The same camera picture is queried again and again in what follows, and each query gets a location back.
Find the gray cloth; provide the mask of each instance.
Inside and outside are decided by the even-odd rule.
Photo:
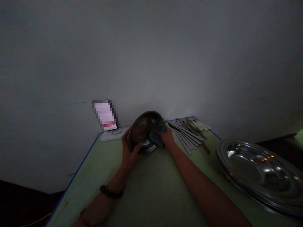
[[[149,139],[151,141],[153,141],[156,145],[163,147],[163,143],[161,141],[160,136],[154,132],[155,129],[160,132],[165,132],[166,127],[165,127],[165,121],[163,118],[160,119],[156,124],[153,125],[150,133],[148,134]]]

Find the green table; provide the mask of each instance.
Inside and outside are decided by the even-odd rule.
[[[186,153],[173,133],[175,142]],[[296,223],[274,215],[253,199],[234,188],[222,173],[215,157],[220,139],[206,131],[207,155],[202,146],[188,157],[242,210],[253,226],[296,226]],[[71,226],[79,213],[115,175],[122,161],[122,142],[102,142],[96,138],[77,173],[66,189],[46,226]],[[125,185],[124,196],[116,203],[108,226],[208,226],[205,217],[191,197],[178,169],[163,148],[139,157]]]

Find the pixelated screen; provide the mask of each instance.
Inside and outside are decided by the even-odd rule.
[[[110,100],[93,100],[92,104],[102,130],[108,131],[118,128]]]

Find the white wall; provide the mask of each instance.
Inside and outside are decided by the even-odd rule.
[[[64,190],[100,132],[93,99],[122,126],[156,110],[223,139],[303,128],[301,1],[1,4],[1,180]]]

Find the power strip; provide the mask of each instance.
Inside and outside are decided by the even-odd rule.
[[[124,128],[118,128],[116,130],[111,130],[104,132],[102,136],[100,137],[101,141],[108,141],[108,140],[115,140],[115,139],[121,139],[121,137],[124,135],[124,133],[129,129],[129,127]]]

